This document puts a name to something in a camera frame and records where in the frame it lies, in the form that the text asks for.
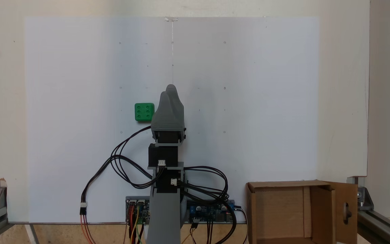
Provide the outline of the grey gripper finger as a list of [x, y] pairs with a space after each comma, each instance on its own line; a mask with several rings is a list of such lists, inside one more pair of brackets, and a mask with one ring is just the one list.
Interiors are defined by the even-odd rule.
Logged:
[[169, 104], [172, 108], [172, 113], [176, 118], [184, 119], [184, 105], [182, 104], [178, 91], [173, 84], [167, 85], [167, 95], [169, 98]]
[[170, 92], [163, 91], [152, 119], [169, 119], [172, 115]]

